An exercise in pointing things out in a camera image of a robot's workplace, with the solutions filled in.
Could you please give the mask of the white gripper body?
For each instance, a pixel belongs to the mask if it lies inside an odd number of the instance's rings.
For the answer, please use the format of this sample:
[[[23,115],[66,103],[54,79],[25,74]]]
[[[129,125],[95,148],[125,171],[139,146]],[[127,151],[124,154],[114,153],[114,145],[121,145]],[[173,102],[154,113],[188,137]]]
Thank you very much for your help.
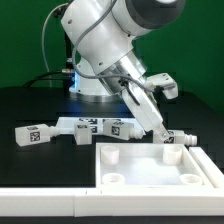
[[[122,87],[122,98],[141,127],[146,132],[153,130],[162,133],[163,118],[147,94],[136,84],[127,81],[122,82]]]

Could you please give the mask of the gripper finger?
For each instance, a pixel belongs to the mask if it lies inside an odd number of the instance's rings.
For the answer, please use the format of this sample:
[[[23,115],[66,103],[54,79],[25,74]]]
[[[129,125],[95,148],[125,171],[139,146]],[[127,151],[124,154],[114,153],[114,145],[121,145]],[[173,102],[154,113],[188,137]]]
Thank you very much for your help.
[[[156,128],[156,136],[162,141],[166,141],[169,137],[170,134],[168,133],[168,130],[164,127],[163,124],[160,124],[157,128]]]

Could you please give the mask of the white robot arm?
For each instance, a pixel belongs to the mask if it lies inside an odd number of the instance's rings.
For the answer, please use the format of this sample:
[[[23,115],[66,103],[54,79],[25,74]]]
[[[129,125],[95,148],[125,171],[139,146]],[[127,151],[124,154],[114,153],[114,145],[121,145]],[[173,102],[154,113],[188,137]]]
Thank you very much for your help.
[[[82,77],[97,79],[109,94],[122,97],[144,131],[166,141],[153,93],[169,98],[178,87],[168,74],[146,77],[146,68],[133,52],[132,41],[161,28],[183,12],[186,0],[73,0],[61,23],[81,61],[74,69]]]

